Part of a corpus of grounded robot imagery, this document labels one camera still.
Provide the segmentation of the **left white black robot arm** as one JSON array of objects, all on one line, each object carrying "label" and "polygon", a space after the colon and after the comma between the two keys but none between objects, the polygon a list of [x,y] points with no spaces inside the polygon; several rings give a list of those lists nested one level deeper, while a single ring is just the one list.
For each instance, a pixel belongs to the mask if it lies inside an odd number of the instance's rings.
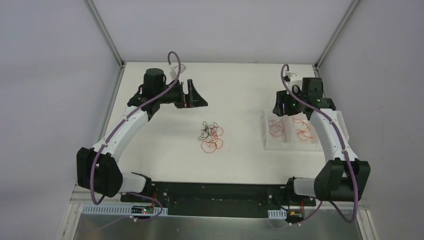
[{"label": "left white black robot arm", "polygon": [[173,104],[178,109],[208,106],[208,102],[195,89],[192,79],[187,80],[187,93],[184,93],[179,79],[170,83],[166,83],[166,79],[162,69],[147,69],[143,83],[129,99],[114,127],[92,147],[78,150],[78,186],[109,198],[127,192],[133,192],[134,197],[143,203],[152,198],[153,189],[146,185],[147,176],[120,170],[118,162],[125,148],[161,105]]}]

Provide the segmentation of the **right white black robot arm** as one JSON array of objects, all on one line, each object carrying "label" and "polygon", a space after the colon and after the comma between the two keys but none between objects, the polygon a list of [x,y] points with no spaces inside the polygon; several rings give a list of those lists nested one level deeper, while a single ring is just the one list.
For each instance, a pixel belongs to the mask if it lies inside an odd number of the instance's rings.
[{"label": "right white black robot arm", "polygon": [[317,133],[326,160],[314,178],[289,178],[283,192],[284,200],[290,205],[298,204],[304,196],[320,201],[359,201],[371,167],[349,146],[333,100],[323,96],[322,79],[305,77],[301,86],[290,86],[289,77],[284,76],[282,82],[285,90],[277,91],[273,114],[278,117],[305,114]]}]

